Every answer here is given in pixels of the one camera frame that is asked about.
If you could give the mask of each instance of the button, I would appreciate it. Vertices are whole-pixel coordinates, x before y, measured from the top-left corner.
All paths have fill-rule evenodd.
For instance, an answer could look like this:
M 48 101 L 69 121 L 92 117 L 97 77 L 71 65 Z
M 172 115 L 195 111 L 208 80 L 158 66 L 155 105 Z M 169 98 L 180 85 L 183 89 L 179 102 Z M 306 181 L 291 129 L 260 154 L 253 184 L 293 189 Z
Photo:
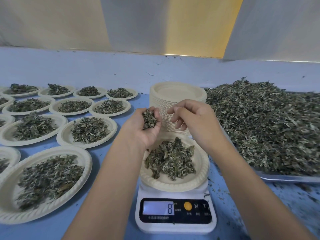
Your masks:
M 190 211 L 192 209 L 192 205 L 190 202 L 185 202 L 184 203 L 184 208 L 187 210 L 187 211 Z

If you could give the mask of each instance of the person's right arm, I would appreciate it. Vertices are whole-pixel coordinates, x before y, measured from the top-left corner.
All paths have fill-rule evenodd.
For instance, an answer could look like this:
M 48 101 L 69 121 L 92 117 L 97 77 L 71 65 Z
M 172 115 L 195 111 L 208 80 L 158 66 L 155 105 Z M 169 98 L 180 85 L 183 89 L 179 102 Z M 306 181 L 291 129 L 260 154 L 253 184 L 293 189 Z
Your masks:
M 189 129 L 194 140 L 221 170 L 252 239 L 317 239 L 252 170 L 225 137 L 208 104 L 183 100 L 170 108 L 176 129 Z

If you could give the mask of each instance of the dried herb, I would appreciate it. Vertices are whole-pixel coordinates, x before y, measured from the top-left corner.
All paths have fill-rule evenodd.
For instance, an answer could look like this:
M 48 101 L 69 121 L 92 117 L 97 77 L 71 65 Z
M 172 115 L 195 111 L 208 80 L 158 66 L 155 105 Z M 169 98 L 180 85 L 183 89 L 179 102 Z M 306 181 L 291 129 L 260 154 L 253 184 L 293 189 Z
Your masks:
M 50 104 L 50 101 L 45 102 L 41 101 L 37 98 L 28 98 L 24 101 L 13 101 L 13 104 L 9 106 L 10 112 L 20 113 L 20 112 L 27 112 L 33 111 L 37 109 L 44 108 Z
M 124 99 L 133 96 L 133 94 L 125 88 L 118 88 L 115 90 L 110 89 L 107 91 L 107 93 L 110 97 L 117 99 Z
M 2 173 L 9 166 L 9 159 L 0 158 L 0 173 Z
M 152 150 L 145 160 L 145 167 L 152 170 L 152 177 L 157 179 L 160 173 L 167 174 L 172 181 L 183 179 L 190 173 L 196 173 L 192 163 L 194 145 L 184 147 L 181 139 L 176 137 L 174 142 L 163 141 Z
M 105 100 L 94 109 L 94 112 L 99 114 L 113 114 L 124 110 L 126 107 L 121 100 Z
M 157 119 L 155 118 L 155 114 L 153 111 L 150 111 L 149 109 L 146 110 L 146 112 L 142 113 L 143 119 L 144 119 L 144 125 L 143 129 L 153 128 L 156 123 Z
M 80 96 L 85 96 L 85 97 L 88 97 L 88 96 L 97 96 L 99 95 L 100 93 L 98 92 L 98 89 L 96 89 L 95 86 L 89 86 L 89 87 L 85 87 L 85 88 L 82 88 L 78 94 Z
M 27 141 L 47 135 L 57 128 L 51 118 L 30 113 L 17 125 L 13 136 L 19 141 Z
M 16 84 L 13 83 L 10 86 L 9 90 L 6 90 L 5 93 L 6 94 L 22 94 L 22 93 L 28 93 L 28 92 L 34 92 L 37 91 L 38 88 L 36 86 L 30 86 L 30 85 L 26 85 L 26 84 Z
M 56 200 L 68 192 L 82 176 L 84 167 L 75 164 L 76 155 L 59 155 L 23 169 L 17 198 L 22 211 L 37 209 L 46 200 Z
M 73 142 L 79 141 L 85 144 L 99 141 L 110 132 L 107 123 L 102 118 L 97 117 L 84 117 L 78 122 L 74 121 L 71 129 Z
M 320 94 L 270 82 L 206 88 L 207 103 L 244 159 L 266 173 L 320 174 Z
M 5 99 L 4 97 L 0 97 L 0 105 L 5 104 L 9 100 Z
M 49 86 L 48 95 L 50 95 L 50 96 L 61 95 L 61 94 L 65 94 L 67 92 L 70 92 L 70 90 L 68 88 L 62 87 L 62 86 L 57 85 L 57 84 L 48 83 L 48 86 Z
M 85 110 L 91 106 L 91 103 L 88 103 L 86 101 L 69 101 L 62 103 L 58 111 L 61 113 L 72 113 L 72 112 L 78 112 L 81 110 Z

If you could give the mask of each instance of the hand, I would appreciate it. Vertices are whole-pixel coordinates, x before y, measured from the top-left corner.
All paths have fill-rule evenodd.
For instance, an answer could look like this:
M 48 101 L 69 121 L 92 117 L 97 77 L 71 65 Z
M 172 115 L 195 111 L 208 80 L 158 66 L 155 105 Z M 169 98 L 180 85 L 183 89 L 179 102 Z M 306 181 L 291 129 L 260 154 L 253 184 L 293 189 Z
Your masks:
M 171 122 L 177 122 L 175 128 L 181 127 L 181 131 L 188 128 L 194 140 L 206 153 L 214 153 L 220 149 L 222 143 L 228 142 L 209 104 L 185 99 L 172 106 L 167 113 L 174 113 Z
M 154 111 L 154 117 L 157 119 L 157 123 L 154 128 L 142 130 L 144 125 L 142 113 L 146 110 L 146 108 L 136 109 L 134 114 L 124 123 L 121 128 L 121 131 L 125 131 L 127 136 L 134 135 L 135 140 L 142 142 L 145 150 L 156 142 L 162 122 L 159 108 L 150 107 L 149 110 Z

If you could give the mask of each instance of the stack of plates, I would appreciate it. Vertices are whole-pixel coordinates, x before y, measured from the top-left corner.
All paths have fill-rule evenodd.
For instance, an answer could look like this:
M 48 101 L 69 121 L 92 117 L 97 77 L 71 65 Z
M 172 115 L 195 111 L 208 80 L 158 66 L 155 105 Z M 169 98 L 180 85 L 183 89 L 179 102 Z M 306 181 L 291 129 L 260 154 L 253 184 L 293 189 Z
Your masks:
M 173 115 L 167 114 L 167 110 L 170 107 L 184 99 L 192 99 L 205 103 L 207 93 L 200 87 L 172 81 L 160 82 L 150 88 L 149 106 L 159 108 L 162 117 L 162 129 L 164 131 L 190 135 L 188 129 L 185 131 L 175 129 L 176 123 L 170 121 Z

